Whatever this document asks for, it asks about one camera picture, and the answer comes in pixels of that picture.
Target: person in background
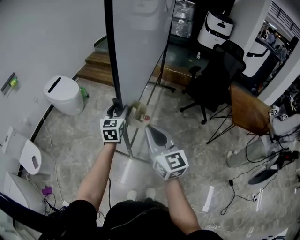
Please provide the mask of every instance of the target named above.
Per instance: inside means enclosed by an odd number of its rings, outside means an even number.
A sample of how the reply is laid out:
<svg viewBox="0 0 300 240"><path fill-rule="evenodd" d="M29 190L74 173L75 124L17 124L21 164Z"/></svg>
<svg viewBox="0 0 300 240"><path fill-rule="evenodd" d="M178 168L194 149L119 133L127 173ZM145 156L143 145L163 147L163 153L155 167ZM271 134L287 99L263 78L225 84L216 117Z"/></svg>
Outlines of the person in background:
<svg viewBox="0 0 300 240"><path fill-rule="evenodd" d="M280 58L280 64L283 64L288 54L287 46L282 45L282 47L278 50L277 53L278 53L278 57Z"/></svg>
<svg viewBox="0 0 300 240"><path fill-rule="evenodd" d="M59 221L65 226L64 239L209 239L222 240L212 231L202 230L178 180L165 182L168 208L154 201L155 190L147 190L144 202L119 202L107 213L103 227L96 218L106 189L116 143L107 142L80 184L76 200Z"/></svg>
<svg viewBox="0 0 300 240"><path fill-rule="evenodd" d="M280 48L280 45L277 44L277 45L274 47L274 50L276 51L276 50L279 49L279 48Z"/></svg>
<svg viewBox="0 0 300 240"><path fill-rule="evenodd" d="M269 35L268 35L268 38L267 38L267 43L272 45L275 42L275 35L273 33L272 28L268 28L268 30L269 30Z"/></svg>

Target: office chair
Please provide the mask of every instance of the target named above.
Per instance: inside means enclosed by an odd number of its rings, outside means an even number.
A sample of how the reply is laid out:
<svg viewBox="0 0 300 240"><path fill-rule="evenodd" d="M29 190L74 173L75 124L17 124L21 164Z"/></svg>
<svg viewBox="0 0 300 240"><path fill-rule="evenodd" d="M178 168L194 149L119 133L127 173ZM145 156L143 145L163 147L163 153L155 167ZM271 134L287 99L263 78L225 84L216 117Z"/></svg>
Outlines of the office chair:
<svg viewBox="0 0 300 240"><path fill-rule="evenodd" d="M246 68L243 62L244 50L232 41L225 41L222 45L215 45L211 59L201 75L195 78L196 73L201 70L199 66L192 67L189 72L192 74L191 82L182 91L190 95L195 102L180 108L180 111L200 105L205 124L206 111L209 109L215 112L220 104L230 104L229 85Z"/></svg>

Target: white marker cube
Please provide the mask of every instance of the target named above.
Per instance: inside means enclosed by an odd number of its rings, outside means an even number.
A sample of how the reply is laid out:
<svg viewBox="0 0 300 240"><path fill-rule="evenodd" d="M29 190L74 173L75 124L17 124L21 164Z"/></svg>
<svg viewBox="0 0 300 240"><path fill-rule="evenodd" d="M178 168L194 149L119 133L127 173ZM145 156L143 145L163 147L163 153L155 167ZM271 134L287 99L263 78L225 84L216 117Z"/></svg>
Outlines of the white marker cube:
<svg viewBox="0 0 300 240"><path fill-rule="evenodd" d="M119 142L125 132L124 119L110 119L105 116L101 119L101 135L104 142Z"/></svg>
<svg viewBox="0 0 300 240"><path fill-rule="evenodd" d="M286 120L287 119L287 115L286 114L282 114L282 120Z"/></svg>
<svg viewBox="0 0 300 240"><path fill-rule="evenodd" d="M279 110L278 109L271 109L271 116L279 116Z"/></svg>
<svg viewBox="0 0 300 240"><path fill-rule="evenodd" d="M188 168L188 160L183 150L169 152L155 157L153 168L164 180L180 177Z"/></svg>

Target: marble floor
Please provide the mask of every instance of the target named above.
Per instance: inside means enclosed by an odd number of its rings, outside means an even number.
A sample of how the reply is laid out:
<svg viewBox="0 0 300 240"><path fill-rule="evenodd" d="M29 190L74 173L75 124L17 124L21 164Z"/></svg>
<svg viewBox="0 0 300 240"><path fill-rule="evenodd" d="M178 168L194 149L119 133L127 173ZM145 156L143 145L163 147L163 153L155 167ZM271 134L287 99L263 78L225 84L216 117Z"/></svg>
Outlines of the marble floor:
<svg viewBox="0 0 300 240"><path fill-rule="evenodd" d="M85 87L90 95L90 98L85 100L84 111L78 116L71 117L53 109L46 119L57 162L61 195L69 203L74 200L80 182L103 147L100 119L105 116L115 96L113 87L84 79L80 79L78 84ZM235 198L226 214L222 216L221 210L228 205L233 196L233 191L228 184L229 179L253 167L248 164L228 168L226 154L228 150L244 148L250 137L246 135L245 130L235 127L207 145L207 140L216 131L222 119L209 120L206 125L202 125L203 116L199 106L180 113L179 108L192 103L193 100L188 95L183 95L179 86L175 87L177 89L175 93L156 87L149 104L153 112L151 123L169 131L177 145L184 150L190 167L180 181L195 211L202 212L210 186L214 187L206 216L203 213L196 213L200 226L203 229L211 229L214 224L217 225L218 229L214 231L221 234L225 240L272 239L271 236L276 236L289 228L286 239L292 240L299 227L300 214L300 193L295 191L296 162L278 173L277 177L261 192L257 202L246 203L243 199ZM147 86L142 102L147 101L152 88L152 85ZM207 115L209 117L212 113L207 111ZM134 132L135 128L129 126L130 139ZM39 131L35 144L51 155L50 139L45 126ZM135 156L148 160L148 149L142 130L138 131L132 148ZM118 150L126 152L124 142L118 146ZM250 193L259 192L268 183L267 180L261 184L248 185L250 174L244 174L234 181L234 188L238 195L248 197ZM29 177L40 189L45 188L45 185L53 187L56 207L61 207L62 201L55 174ZM131 189L137 190L139 199L143 199L147 187L154 187L157 192L156 200L167 204L164 181L145 162L115 153L110 178L112 180L111 205L126 200L127 193ZM100 211L106 215L108 210L107 186Z"/></svg>

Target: white wall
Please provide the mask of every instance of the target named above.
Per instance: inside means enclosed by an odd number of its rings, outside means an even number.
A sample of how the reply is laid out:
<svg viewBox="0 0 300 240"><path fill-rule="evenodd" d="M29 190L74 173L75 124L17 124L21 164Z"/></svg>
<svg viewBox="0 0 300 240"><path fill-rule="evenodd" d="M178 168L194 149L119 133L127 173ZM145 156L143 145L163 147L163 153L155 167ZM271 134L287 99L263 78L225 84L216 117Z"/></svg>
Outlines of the white wall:
<svg viewBox="0 0 300 240"><path fill-rule="evenodd" d="M249 52L267 16L271 0L239 0L232 8L230 17L234 27L230 40Z"/></svg>
<svg viewBox="0 0 300 240"><path fill-rule="evenodd" d="M273 0L300 28L300 1L298 0Z"/></svg>
<svg viewBox="0 0 300 240"><path fill-rule="evenodd" d="M0 92L0 143L10 125L31 137L50 105L45 83L73 77L105 35L103 0L0 0L0 87L13 72L19 80L9 97ZM29 126L20 122L25 116ZM17 170L0 150L0 191L5 171Z"/></svg>
<svg viewBox="0 0 300 240"><path fill-rule="evenodd" d="M269 86L258 96L265 104L271 106L300 74L300 44L297 44L290 58L272 80Z"/></svg>

